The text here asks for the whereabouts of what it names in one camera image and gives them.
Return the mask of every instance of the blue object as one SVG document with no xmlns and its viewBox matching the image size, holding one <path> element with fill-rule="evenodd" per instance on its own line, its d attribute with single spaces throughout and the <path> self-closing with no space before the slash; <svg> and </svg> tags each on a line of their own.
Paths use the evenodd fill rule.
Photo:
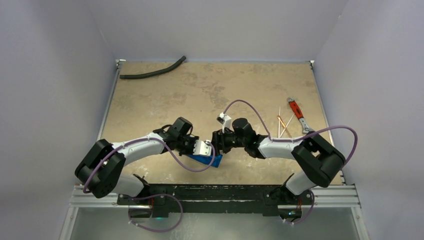
<svg viewBox="0 0 424 240">
<path fill-rule="evenodd" d="M 205 165 L 209 165 L 212 160 L 211 156 L 200 156 L 200 155 L 187 155 L 187 156 Z M 213 163 L 211 166 L 214 168 L 217 168 L 220 165 L 221 159 L 223 159 L 222 154 L 215 156 L 215 160 L 213 160 Z"/>
</svg>

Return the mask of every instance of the white wall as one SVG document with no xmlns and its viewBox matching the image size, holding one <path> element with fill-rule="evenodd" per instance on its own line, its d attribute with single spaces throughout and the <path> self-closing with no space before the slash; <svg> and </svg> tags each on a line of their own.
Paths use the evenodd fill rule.
<svg viewBox="0 0 424 240">
<path fill-rule="evenodd" d="M 87 0 L 115 58 L 315 59 L 348 0 Z"/>
<path fill-rule="evenodd" d="M 350 0 L 316 58 L 330 125 L 358 131 L 346 166 L 372 240 L 423 239 L 424 1 Z M 352 136 L 333 131 L 338 147 Z"/>
<path fill-rule="evenodd" d="M 115 63 L 82 0 L 0 0 L 1 239 L 57 239 Z"/>
</svg>

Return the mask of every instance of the adjustable wrench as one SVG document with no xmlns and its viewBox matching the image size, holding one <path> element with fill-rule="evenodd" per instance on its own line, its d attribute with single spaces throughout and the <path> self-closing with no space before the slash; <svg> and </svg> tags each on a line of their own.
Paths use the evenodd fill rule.
<svg viewBox="0 0 424 240">
<path fill-rule="evenodd" d="M 300 123 L 302 124 L 303 133 L 307 134 L 311 131 L 313 131 L 312 128 L 308 126 L 308 124 L 305 121 L 304 115 L 302 114 L 302 111 L 298 104 L 296 103 L 295 99 L 293 97 L 287 98 L 288 104 L 291 107 L 291 110 L 293 110 L 294 114 L 296 115 L 297 119 L 299 119 Z"/>
</svg>

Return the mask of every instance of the black rubber tube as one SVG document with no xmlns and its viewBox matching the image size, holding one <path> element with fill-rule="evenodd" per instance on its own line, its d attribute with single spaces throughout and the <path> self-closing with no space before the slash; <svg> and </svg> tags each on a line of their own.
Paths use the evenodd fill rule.
<svg viewBox="0 0 424 240">
<path fill-rule="evenodd" d="M 143 73 L 143 74 L 135 74 L 135 75 L 119 75 L 119 78 L 120 79 L 146 79 L 146 78 L 150 78 L 150 77 L 153 77 L 153 76 L 166 74 L 166 73 L 169 73 L 172 70 L 176 69 L 178 66 L 180 66 L 184 62 L 184 60 L 186 60 L 186 56 L 182 56 L 174 64 L 172 64 L 171 66 L 169 66 L 167 68 L 161 69 L 161 70 L 147 72 L 147 73 Z"/>
</svg>

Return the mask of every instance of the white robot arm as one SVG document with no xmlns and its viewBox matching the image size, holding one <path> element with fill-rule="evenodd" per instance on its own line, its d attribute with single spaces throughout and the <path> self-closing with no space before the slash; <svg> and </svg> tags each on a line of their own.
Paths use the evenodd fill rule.
<svg viewBox="0 0 424 240">
<path fill-rule="evenodd" d="M 121 174 L 123 167 L 134 161 L 166 152 L 173 154 L 173 150 L 177 150 L 180 156 L 214 158 L 215 153 L 225 154 L 232 148 L 244 148 L 253 158 L 296 160 L 302 171 L 293 175 L 282 187 L 298 196 L 315 186 L 327 187 L 345 163 L 343 155 L 320 135 L 301 141 L 297 138 L 271 138 L 257 134 L 245 118 L 232 122 L 222 113 L 217 120 L 223 127 L 212 133 L 211 142 L 188 134 L 193 125 L 182 117 L 173 125 L 134 140 L 114 143 L 99 140 L 79 164 L 75 175 L 97 198 L 109 193 L 138 197 L 143 195 L 149 184 L 137 175 Z"/>
</svg>

